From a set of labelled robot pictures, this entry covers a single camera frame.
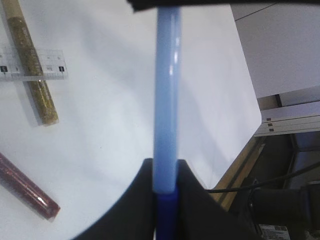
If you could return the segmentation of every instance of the white surface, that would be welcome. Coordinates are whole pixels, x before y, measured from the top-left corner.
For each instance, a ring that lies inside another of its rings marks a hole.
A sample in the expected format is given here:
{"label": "white surface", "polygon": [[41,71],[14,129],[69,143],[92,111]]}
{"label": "white surface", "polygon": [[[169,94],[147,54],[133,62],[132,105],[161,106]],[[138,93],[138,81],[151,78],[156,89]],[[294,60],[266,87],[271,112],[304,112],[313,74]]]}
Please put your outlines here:
{"label": "white surface", "polygon": [[[153,155],[156,11],[133,14],[124,0],[20,3],[34,44],[63,50],[69,79],[48,83],[60,119],[49,127],[37,125],[22,83],[0,83],[0,152],[61,211],[42,220],[0,187],[0,236],[70,239]],[[261,115],[230,7],[184,8],[182,22],[179,157],[212,188]]]}
{"label": "white surface", "polygon": [[262,122],[274,122],[287,119],[298,119],[320,115],[320,101],[293,106],[284,106],[261,111]]}
{"label": "white surface", "polygon": [[276,4],[236,22],[257,98],[319,85],[320,7]]}
{"label": "white surface", "polygon": [[283,127],[288,125],[298,125],[298,124],[309,124],[309,123],[320,123],[320,116],[309,116],[309,117],[301,117],[294,119],[287,119],[281,121],[271,121],[264,122],[261,124],[259,129],[270,129],[272,127]]}

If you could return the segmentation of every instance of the wooden edge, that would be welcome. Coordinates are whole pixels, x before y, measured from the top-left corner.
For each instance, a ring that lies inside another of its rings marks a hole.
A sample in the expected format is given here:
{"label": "wooden edge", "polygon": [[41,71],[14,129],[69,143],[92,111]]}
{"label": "wooden edge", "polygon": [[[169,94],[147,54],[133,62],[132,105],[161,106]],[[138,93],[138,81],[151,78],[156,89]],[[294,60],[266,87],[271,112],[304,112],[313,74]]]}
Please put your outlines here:
{"label": "wooden edge", "polygon": [[[243,180],[248,176],[255,165],[265,142],[266,137],[252,137],[243,150],[225,172],[214,189],[229,189],[240,187]],[[229,210],[236,192],[210,193],[213,199],[226,211]]]}

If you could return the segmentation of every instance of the gold glitter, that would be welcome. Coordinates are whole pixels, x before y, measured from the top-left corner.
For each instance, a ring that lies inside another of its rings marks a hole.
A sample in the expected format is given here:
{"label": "gold glitter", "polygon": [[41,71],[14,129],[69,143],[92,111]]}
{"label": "gold glitter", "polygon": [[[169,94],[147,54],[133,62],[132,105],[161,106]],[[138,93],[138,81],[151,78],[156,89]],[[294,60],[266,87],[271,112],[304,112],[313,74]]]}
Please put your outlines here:
{"label": "gold glitter", "polygon": [[[43,76],[43,70],[26,21],[17,0],[2,0],[7,23],[26,76]],[[59,122],[58,114],[44,80],[28,81],[38,114],[45,125]]]}

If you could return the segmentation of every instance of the black cable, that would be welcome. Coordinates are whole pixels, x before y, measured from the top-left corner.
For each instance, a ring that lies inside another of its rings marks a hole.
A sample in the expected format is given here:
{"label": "black cable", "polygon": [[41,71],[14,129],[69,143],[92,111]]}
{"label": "black cable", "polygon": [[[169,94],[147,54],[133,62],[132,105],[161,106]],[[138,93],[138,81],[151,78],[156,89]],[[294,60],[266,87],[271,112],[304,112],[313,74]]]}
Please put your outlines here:
{"label": "black cable", "polygon": [[238,192],[238,191],[245,191],[245,190],[252,190],[252,189],[256,189],[259,187],[262,187],[264,185],[269,185],[272,184],[274,182],[278,182],[278,181],[283,181],[283,180],[287,180],[287,179],[291,179],[294,178],[298,175],[304,174],[306,172],[309,172],[315,168],[320,167],[320,162],[317,162],[315,164],[312,164],[310,166],[307,166],[301,170],[298,170],[296,172],[284,175],[284,176],[279,176],[279,177],[275,177],[273,179],[264,181],[264,182],[260,182],[260,183],[256,183],[253,185],[249,185],[249,186],[241,186],[241,187],[235,187],[235,188],[229,188],[229,189],[208,189],[207,192],[210,194],[220,194],[220,193],[231,193],[231,192]]}

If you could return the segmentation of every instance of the ruler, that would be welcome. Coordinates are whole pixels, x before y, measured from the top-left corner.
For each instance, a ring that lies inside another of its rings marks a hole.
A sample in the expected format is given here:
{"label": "ruler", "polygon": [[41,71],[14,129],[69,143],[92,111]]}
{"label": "ruler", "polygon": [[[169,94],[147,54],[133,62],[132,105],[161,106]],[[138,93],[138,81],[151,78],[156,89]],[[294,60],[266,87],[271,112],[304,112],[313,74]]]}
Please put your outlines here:
{"label": "ruler", "polygon": [[64,80],[68,71],[62,50],[36,49],[43,76],[25,76],[17,49],[0,48],[0,82]]}

